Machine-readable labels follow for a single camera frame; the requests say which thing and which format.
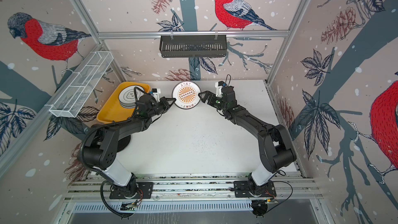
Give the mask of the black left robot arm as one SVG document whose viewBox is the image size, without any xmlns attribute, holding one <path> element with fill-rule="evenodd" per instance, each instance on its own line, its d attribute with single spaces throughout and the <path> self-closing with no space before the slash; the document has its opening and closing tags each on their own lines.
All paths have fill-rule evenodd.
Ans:
<svg viewBox="0 0 398 224">
<path fill-rule="evenodd" d="M 152 118 L 165 114 L 175 102 L 175 98 L 161 97 L 157 100 L 152 94 L 144 94 L 136 101 L 130 117 L 124 121 L 96 125 L 81 142 L 78 160 L 86 169 L 96 172 L 110 183 L 112 199 L 143 196 L 134 173 L 117 160 L 119 142 L 130 140 L 134 133 L 146 131 L 153 123 Z"/>
</svg>

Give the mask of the orange sunburst plate corner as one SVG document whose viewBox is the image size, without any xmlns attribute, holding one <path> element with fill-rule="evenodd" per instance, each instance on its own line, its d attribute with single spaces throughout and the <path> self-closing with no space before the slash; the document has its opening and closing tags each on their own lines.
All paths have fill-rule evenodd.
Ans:
<svg viewBox="0 0 398 224">
<path fill-rule="evenodd" d="M 172 97 L 176 99 L 174 105 L 182 110 L 190 110 L 200 102 L 200 87 L 191 81 L 178 83 L 172 90 Z"/>
</svg>

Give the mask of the white black pattern plate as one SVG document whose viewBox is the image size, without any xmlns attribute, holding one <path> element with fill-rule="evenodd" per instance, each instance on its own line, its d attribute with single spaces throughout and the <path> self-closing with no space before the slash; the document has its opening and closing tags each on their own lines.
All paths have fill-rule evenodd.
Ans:
<svg viewBox="0 0 398 224">
<path fill-rule="evenodd" d="M 132 109 L 136 106 L 136 99 L 139 99 L 144 90 L 141 86 L 129 86 L 119 93 L 119 103 L 123 108 Z"/>
</svg>

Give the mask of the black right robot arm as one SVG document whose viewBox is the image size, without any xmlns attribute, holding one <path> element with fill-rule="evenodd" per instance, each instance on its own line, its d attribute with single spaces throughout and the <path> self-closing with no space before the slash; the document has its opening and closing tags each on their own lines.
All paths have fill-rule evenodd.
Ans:
<svg viewBox="0 0 398 224">
<path fill-rule="evenodd" d="M 172 169 L 186 166 L 188 172 L 201 167 L 206 173 L 215 169 L 224 173 L 253 166 L 247 177 L 247 189 L 236 190 L 238 197 L 270 195 L 272 177 L 296 160 L 288 130 L 266 123 L 239 105 L 232 86 L 216 84 L 216 92 L 199 93 L 196 106 L 183 110 L 161 124 L 157 133 L 177 155 Z"/>
</svg>

